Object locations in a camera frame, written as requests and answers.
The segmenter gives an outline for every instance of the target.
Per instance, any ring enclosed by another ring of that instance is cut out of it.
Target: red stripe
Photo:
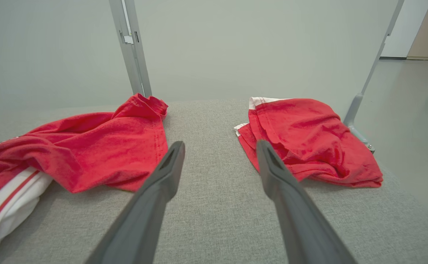
[[[0,212],[4,209],[4,207],[10,202],[10,200],[17,194],[18,191],[20,191],[27,182],[30,182],[30,180],[39,173],[39,170],[36,170],[33,172],[30,176],[28,176],[27,179],[25,179],[9,196],[0,206]]]

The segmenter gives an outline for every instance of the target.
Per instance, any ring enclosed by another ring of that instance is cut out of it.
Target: crumpled red fabric
[[[252,99],[250,123],[237,129],[240,144],[256,170],[256,142],[267,140],[299,181],[309,178],[348,187],[381,186],[383,174],[372,153],[331,107],[313,99],[268,102],[257,97],[256,104]]]
[[[167,152],[167,104],[140,94],[115,112],[42,125],[0,143],[0,189],[31,166],[72,193],[99,185],[137,191]]]

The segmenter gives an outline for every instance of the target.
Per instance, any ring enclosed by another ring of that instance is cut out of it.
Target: glossy floor
[[[380,60],[356,127],[376,159],[428,209],[428,61]]]

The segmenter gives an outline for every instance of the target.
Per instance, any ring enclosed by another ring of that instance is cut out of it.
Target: gray fabric surface
[[[68,109],[40,122],[115,108]],[[155,263],[287,262],[274,204],[233,132],[248,120],[247,110],[247,100],[169,103],[167,140],[183,140],[186,156]],[[28,122],[26,130],[41,123]],[[383,172],[379,189],[303,186],[360,264],[428,263],[428,214]],[[107,187],[70,194],[51,184],[33,214],[2,242],[0,263],[82,263],[131,196]]]

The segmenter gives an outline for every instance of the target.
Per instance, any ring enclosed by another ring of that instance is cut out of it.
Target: white panel
[[[397,0],[136,0],[152,92],[164,100],[312,97],[342,117]]]
[[[428,0],[405,0],[382,57],[406,58],[428,9]]]
[[[0,114],[131,95],[108,0],[0,0]]]

